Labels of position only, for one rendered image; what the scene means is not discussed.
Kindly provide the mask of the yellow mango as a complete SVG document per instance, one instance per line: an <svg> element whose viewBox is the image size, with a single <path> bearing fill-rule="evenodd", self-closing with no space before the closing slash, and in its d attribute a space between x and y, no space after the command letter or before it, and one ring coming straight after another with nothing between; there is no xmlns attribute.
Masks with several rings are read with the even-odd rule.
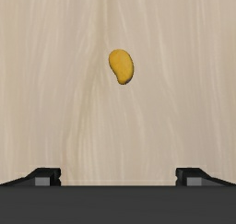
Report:
<svg viewBox="0 0 236 224"><path fill-rule="evenodd" d="M130 54L123 49L113 50L109 54L109 65L121 85L127 84L134 74L134 63Z"/></svg>

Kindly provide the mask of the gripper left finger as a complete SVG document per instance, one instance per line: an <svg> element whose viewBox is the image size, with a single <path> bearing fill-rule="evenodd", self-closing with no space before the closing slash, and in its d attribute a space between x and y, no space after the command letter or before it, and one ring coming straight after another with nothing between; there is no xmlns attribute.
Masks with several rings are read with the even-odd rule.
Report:
<svg viewBox="0 0 236 224"><path fill-rule="evenodd" d="M60 186L60 168L37 168L26 177L2 183L2 186Z"/></svg>

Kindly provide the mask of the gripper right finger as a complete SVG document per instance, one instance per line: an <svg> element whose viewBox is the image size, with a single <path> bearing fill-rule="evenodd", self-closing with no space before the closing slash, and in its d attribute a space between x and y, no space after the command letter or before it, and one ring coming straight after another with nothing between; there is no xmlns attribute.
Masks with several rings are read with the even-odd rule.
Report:
<svg viewBox="0 0 236 224"><path fill-rule="evenodd" d="M200 168L177 168L175 176L177 186L235 186L235 183L211 177Z"/></svg>

